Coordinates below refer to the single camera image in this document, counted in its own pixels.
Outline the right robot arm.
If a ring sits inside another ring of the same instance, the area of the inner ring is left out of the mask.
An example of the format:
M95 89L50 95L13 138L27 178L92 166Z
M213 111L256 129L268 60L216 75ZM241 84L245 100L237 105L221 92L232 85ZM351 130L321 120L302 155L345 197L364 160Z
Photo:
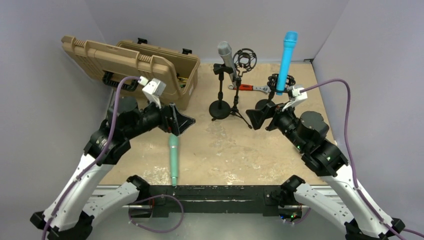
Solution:
M338 204L293 175L281 185L280 196L288 204L295 201L309 206L345 231L347 240L387 240L399 237L405 224L386 214L354 178L353 168L342 151L327 138L329 126L322 115L305 111L300 117L285 104L267 104L246 111L254 130L271 119L267 131L278 129L296 147L301 160L338 195Z

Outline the green microphone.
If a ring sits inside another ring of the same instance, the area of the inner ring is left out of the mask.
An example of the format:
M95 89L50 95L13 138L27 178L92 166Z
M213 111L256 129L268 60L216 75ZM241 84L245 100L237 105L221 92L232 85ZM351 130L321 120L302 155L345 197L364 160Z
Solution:
M179 177L179 138L171 134L168 139L171 185L176 187Z

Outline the blue microphone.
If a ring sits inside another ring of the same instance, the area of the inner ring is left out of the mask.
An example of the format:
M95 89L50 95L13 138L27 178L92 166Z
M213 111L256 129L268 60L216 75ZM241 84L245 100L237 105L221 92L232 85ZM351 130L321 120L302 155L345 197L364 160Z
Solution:
M298 41L298 33L296 31L288 31L283 40L283 52L280 62L278 79L276 84L276 94L281 96L286 89L286 79L289 73L290 63L294 49Z

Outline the black tripod shock-mount stand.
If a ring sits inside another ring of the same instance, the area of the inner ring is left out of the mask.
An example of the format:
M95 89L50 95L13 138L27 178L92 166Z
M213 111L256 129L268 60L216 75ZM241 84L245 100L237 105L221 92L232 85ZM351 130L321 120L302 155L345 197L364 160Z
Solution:
M252 69L255 68L257 64L257 55L256 53L250 49L250 48L242 48L238 50L235 55L233 56L234 64L237 70L237 81L236 81L236 92L233 99L233 106L230 110L230 115L236 116L238 118L241 118L248 126L249 129L252 129L252 126L248 123L248 121L242 116L238 109L238 103L239 103L239 87L242 84L242 77L243 74L250 72Z

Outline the black round-base shock-mount stand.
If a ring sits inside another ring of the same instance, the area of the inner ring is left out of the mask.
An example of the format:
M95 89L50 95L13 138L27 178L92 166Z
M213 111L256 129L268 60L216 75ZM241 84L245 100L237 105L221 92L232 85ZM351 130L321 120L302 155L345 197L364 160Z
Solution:
M256 110L262 109L267 104L274 105L275 103L273 102L273 98L276 93L288 93L289 92L288 88L296 84L295 78L292 75L287 75L286 81L284 84L284 90L277 90L278 77L279 77L278 73L273 73L271 76L268 77L268 82L267 82L267 87L269 89L268 98L259 100L255 105Z

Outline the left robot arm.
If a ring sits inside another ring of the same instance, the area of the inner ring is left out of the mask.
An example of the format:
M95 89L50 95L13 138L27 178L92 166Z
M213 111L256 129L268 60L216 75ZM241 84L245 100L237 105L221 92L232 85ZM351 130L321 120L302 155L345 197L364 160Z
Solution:
M138 175L128 177L99 200L89 199L100 181L131 149L131 139L155 128L179 136L195 122L173 103L161 107L150 103L139 108L134 97L116 97L107 117L90 136L64 189L47 209L33 213L30 222L42 230L44 240L85 240L95 225L124 205L152 205L150 184Z

